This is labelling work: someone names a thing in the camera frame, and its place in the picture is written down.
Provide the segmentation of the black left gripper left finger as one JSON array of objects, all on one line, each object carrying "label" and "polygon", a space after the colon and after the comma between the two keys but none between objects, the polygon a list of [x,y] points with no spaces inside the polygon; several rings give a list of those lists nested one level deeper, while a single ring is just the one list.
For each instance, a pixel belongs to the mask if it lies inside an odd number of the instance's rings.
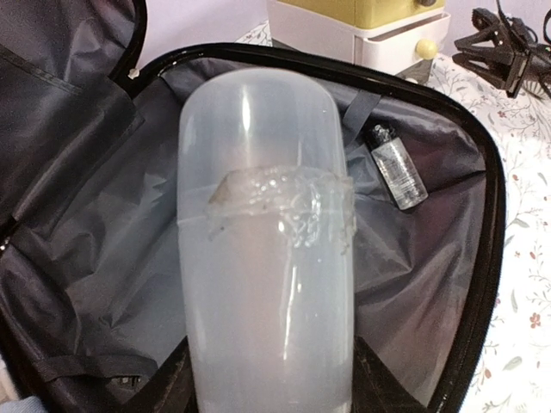
[{"label": "black left gripper left finger", "polygon": [[189,345],[180,343],[144,388],[142,412],[197,412]]}]

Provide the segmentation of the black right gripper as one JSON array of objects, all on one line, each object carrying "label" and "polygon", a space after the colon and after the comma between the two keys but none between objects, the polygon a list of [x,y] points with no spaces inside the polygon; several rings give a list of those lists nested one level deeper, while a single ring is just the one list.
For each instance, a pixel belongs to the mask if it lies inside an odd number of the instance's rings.
[{"label": "black right gripper", "polygon": [[520,18],[475,8],[473,26],[479,31],[455,41],[453,61],[492,86],[505,86],[516,98],[520,89],[540,99],[550,98],[550,39],[538,43],[535,32]]}]

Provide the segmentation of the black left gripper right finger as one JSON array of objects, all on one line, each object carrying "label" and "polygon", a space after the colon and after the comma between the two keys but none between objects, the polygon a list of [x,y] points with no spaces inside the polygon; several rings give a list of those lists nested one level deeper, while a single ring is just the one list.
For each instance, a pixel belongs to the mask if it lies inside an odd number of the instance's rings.
[{"label": "black left gripper right finger", "polygon": [[354,336],[352,411],[428,412],[393,376],[371,347]]}]

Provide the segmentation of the yellow top drawer box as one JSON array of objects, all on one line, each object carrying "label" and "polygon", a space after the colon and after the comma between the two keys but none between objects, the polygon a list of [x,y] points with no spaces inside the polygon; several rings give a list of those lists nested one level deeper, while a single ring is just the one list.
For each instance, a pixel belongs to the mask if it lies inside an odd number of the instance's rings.
[{"label": "yellow top drawer box", "polygon": [[444,1],[268,1],[275,46],[428,82],[449,31]]}]

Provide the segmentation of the pink and teal kids suitcase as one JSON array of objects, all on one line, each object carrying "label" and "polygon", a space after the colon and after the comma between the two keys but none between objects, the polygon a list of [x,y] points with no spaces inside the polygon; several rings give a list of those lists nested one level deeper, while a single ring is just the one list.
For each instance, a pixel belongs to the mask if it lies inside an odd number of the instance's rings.
[{"label": "pink and teal kids suitcase", "polygon": [[[432,89],[361,66],[266,46],[189,46],[130,78],[146,33],[142,1],[1,4],[1,350],[22,395],[52,412],[142,412],[144,388],[180,343],[177,123],[219,74],[262,66],[319,80],[346,127],[356,217],[426,254],[408,217],[438,189],[482,175],[479,274],[496,259],[505,177],[489,132]],[[426,187],[400,210],[369,131],[389,125]]]}]

